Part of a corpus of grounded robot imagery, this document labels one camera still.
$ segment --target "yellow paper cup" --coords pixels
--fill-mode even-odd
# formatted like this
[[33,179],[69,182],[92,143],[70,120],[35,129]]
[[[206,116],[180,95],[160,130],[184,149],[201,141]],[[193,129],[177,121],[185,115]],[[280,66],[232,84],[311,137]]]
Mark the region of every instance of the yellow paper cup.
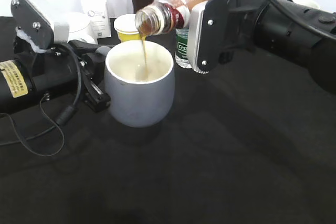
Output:
[[135,26],[135,14],[125,14],[114,21],[114,29],[121,42],[140,40],[140,35]]

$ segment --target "ceramic mug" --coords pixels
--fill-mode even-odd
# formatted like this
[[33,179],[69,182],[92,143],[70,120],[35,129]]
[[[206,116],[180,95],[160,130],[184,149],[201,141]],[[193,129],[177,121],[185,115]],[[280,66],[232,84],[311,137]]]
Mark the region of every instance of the ceramic mug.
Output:
[[294,3],[299,5],[308,6],[317,10],[321,9],[321,6],[314,0],[293,0]]
[[69,23],[69,37],[70,40],[80,40],[90,44],[98,44],[93,32],[90,19],[83,13],[67,13],[67,21]]
[[145,41],[148,78],[138,70],[144,66],[141,43],[126,41],[113,47],[106,57],[105,91],[111,97],[110,114],[130,127],[160,122],[174,100],[174,61],[167,49]]

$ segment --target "screw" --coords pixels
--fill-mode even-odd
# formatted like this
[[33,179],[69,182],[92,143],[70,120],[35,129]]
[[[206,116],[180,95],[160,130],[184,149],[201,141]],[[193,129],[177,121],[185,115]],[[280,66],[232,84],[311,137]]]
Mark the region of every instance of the screw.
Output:
[[41,23],[40,22],[33,22],[33,28],[36,30],[39,30],[41,28]]
[[18,6],[20,4],[19,0],[12,0],[12,5]]
[[49,101],[50,100],[50,94],[49,93],[45,93],[45,101]]

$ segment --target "black table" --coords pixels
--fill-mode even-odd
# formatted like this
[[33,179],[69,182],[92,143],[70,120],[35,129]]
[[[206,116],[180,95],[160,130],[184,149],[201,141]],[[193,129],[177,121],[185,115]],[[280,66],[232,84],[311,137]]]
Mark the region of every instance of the black table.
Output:
[[[0,18],[1,61],[13,57],[14,26]],[[151,39],[174,52],[173,34]],[[59,156],[1,147],[0,223],[335,223],[336,97],[265,52],[240,52],[205,76],[175,72],[173,109],[154,127],[81,105]],[[14,117],[27,135],[47,126],[38,108]],[[1,119],[0,142],[14,140]]]

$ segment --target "yellow sticker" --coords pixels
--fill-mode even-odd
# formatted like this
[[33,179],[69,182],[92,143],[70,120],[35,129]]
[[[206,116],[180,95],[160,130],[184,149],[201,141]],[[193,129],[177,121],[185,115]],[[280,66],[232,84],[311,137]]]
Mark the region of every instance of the yellow sticker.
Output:
[[20,70],[12,62],[0,62],[0,71],[5,77],[13,98],[22,97],[28,94],[28,88]]

